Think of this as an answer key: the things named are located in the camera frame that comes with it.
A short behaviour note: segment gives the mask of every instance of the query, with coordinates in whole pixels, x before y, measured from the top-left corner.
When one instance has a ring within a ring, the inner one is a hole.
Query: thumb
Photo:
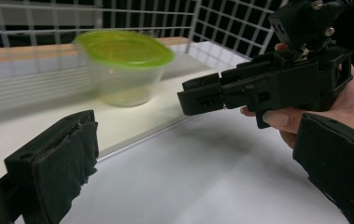
[[[275,129],[288,133],[297,133],[303,113],[306,111],[296,108],[268,110],[263,114],[263,121]]]

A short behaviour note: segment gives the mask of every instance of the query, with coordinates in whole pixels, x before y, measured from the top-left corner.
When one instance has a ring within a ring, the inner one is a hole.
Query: food container
[[[90,76],[107,104],[142,105],[152,98],[173,52],[149,37],[127,31],[92,31],[76,43],[91,60]]]

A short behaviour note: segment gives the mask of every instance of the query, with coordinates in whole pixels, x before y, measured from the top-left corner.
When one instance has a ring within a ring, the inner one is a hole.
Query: green lid
[[[166,65],[173,52],[155,39],[128,31],[90,31],[76,42],[91,60],[126,69],[148,69]]]

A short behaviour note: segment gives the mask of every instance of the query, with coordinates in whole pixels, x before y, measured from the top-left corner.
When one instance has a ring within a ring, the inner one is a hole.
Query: human hand
[[[276,49],[282,48],[285,48],[285,45],[276,45]],[[354,129],[354,67],[351,68],[351,74],[353,79],[340,92],[329,111],[314,112],[297,108],[285,108],[277,111],[269,110],[264,113],[263,121],[280,130],[281,137],[291,148],[294,148],[303,113],[312,113],[335,119]],[[248,111],[246,106],[241,108],[241,113],[248,117],[255,116],[255,113]]]

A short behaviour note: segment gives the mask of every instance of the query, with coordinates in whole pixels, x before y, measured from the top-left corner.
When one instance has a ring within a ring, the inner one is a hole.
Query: bolt
[[[334,28],[333,27],[328,27],[326,28],[325,30],[325,33],[324,33],[326,36],[331,36],[334,34]]]
[[[311,3],[311,7],[314,10],[320,10],[320,9],[323,8],[323,6],[324,6],[324,3],[321,0],[314,1],[314,2]]]

